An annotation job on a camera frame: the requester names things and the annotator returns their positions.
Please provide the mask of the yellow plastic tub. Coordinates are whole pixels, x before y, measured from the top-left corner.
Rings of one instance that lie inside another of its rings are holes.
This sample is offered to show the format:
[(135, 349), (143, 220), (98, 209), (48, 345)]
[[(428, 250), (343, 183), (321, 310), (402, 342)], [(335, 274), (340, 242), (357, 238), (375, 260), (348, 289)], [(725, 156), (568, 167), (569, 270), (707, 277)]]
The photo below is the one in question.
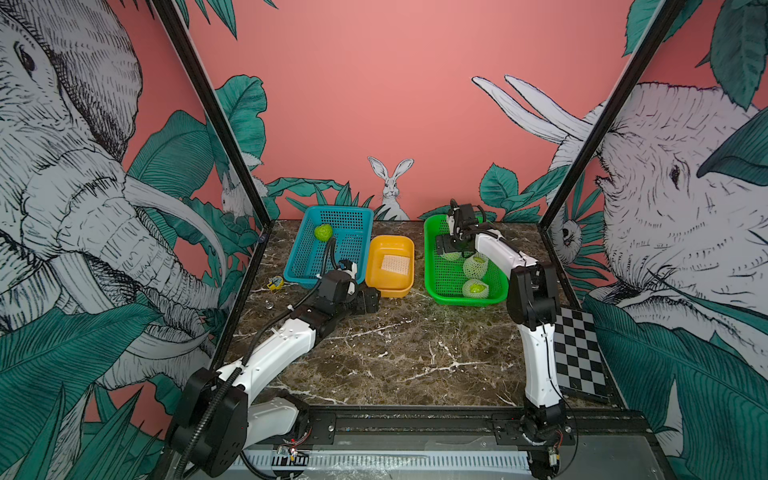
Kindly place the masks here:
[(415, 247), (406, 236), (379, 235), (372, 239), (365, 280), (384, 298), (403, 298), (415, 279)]

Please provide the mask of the bright green plastic basket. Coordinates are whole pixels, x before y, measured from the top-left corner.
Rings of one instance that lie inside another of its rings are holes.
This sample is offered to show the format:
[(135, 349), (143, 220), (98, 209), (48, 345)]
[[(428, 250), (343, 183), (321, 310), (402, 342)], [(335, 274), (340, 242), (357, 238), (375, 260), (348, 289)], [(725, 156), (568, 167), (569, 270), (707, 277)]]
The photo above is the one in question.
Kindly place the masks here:
[(464, 286), (470, 278), (464, 275), (465, 258), (446, 260), (437, 250), (437, 237), (449, 232), (446, 215), (434, 215), (424, 222), (424, 281), (427, 292), (441, 305), (486, 307), (504, 302), (508, 294), (508, 280), (504, 273), (490, 263), (485, 275), (479, 279), (487, 286), (483, 298), (464, 296)]

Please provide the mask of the white foam net sleeve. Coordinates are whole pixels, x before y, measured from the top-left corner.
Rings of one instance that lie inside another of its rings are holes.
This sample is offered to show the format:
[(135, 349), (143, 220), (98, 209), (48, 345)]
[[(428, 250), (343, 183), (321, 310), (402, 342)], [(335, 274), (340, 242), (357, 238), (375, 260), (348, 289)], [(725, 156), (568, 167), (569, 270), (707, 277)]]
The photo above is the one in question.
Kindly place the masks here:
[(486, 299), (489, 286), (480, 279), (468, 279), (462, 286), (462, 295), (469, 299)]

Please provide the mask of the green custard apple back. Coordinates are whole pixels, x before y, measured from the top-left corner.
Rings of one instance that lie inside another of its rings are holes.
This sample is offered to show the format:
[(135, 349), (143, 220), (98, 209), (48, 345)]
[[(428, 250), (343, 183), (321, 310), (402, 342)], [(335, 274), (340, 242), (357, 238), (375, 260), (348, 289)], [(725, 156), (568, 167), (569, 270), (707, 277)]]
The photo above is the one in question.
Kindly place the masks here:
[(333, 227), (330, 224), (321, 224), (314, 231), (314, 237), (320, 242), (328, 242), (333, 237)]

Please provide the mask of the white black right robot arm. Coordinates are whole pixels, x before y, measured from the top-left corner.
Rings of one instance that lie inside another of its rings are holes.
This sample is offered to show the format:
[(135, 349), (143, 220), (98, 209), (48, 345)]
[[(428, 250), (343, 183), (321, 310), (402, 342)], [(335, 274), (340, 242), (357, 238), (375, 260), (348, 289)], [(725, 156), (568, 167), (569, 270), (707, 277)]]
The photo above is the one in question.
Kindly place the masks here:
[(552, 264), (516, 249), (484, 217), (477, 217), (484, 213), (481, 206), (452, 200), (447, 211), (448, 232), (437, 237), (437, 250), (480, 253), (508, 278), (507, 311), (518, 327), (525, 359), (521, 425), (530, 441), (543, 443), (566, 423), (554, 357), (557, 275)]

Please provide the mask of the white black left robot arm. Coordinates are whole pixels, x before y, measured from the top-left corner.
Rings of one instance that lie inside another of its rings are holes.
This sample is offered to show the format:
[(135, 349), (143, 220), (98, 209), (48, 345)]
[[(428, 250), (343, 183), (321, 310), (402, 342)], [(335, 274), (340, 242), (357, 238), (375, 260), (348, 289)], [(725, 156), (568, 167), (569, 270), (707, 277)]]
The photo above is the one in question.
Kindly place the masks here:
[(334, 239), (326, 242), (316, 284), (264, 325), (245, 355), (189, 378), (166, 434), (167, 450), (179, 457), (166, 478), (188, 479), (197, 471), (219, 476), (247, 447), (300, 425), (300, 401), (287, 394), (261, 404), (256, 398), (346, 317), (379, 308), (380, 293), (357, 282), (356, 263), (336, 259), (335, 247)]

